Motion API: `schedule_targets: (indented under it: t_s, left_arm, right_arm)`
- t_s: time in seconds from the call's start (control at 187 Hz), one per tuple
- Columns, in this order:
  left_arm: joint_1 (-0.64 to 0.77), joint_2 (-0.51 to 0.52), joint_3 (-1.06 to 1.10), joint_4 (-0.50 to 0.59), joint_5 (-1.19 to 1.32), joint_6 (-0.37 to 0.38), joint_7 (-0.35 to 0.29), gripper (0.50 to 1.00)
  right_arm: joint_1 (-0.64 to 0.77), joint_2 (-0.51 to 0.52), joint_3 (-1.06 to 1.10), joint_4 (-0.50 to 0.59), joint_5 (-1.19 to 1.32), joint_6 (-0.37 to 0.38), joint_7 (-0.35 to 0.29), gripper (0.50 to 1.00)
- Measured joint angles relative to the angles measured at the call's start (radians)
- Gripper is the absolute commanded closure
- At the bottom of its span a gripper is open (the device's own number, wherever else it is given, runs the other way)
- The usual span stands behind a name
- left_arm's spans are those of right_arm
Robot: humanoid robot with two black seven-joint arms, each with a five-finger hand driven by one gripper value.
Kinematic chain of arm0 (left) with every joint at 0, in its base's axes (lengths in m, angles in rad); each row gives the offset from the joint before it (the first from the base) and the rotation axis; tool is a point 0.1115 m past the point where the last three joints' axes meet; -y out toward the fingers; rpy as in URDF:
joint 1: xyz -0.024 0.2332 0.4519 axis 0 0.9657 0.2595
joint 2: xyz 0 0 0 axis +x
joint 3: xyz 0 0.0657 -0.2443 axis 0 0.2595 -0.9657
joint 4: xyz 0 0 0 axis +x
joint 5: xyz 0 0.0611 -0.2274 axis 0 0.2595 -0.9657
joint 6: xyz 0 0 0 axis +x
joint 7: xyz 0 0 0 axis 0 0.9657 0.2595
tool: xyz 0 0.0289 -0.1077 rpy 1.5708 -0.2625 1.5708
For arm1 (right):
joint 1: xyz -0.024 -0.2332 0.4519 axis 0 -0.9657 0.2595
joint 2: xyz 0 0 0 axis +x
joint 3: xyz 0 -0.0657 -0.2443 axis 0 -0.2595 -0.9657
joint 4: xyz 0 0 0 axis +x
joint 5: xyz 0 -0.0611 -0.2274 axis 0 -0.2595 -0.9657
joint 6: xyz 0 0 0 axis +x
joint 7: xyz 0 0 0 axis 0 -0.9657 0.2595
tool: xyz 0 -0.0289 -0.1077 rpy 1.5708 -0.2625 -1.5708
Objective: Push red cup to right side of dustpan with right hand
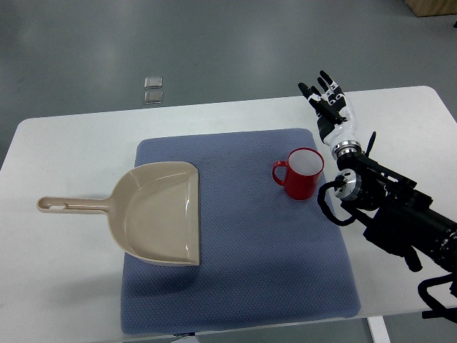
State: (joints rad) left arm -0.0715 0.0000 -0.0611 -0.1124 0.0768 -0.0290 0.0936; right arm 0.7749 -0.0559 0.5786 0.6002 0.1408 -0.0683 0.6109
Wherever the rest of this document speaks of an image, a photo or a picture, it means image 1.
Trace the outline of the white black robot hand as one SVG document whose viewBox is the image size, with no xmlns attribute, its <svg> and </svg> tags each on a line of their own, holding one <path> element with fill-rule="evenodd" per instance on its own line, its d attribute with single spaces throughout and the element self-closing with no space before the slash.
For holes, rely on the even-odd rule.
<svg viewBox="0 0 457 343">
<path fill-rule="evenodd" d="M 350 100 L 325 71 L 319 75 L 317 82 L 322 92 L 303 82 L 298 83 L 298 88 L 315 110 L 321 141 L 331 148 L 343 141 L 356 141 L 357 124 Z"/>
</svg>

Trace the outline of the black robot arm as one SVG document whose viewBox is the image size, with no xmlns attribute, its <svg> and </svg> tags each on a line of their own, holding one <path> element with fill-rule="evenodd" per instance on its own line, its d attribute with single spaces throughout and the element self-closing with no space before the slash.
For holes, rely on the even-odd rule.
<svg viewBox="0 0 457 343">
<path fill-rule="evenodd" d="M 456 321 L 456 309 L 447 308 L 430 293 L 449 284 L 456 295 L 456 223 L 430 208 L 433 200 L 416 189 L 415 181 L 372 160 L 358 142 L 343 140 L 332 147 L 339 173 L 319 188 L 317 202 L 325 217 L 339 225 L 364 225 L 364 237 L 389 254 L 402 257 L 412 272 L 422 269 L 422 252 L 446 275 L 425 279 L 419 297 L 428 305 L 424 319 Z"/>
</svg>

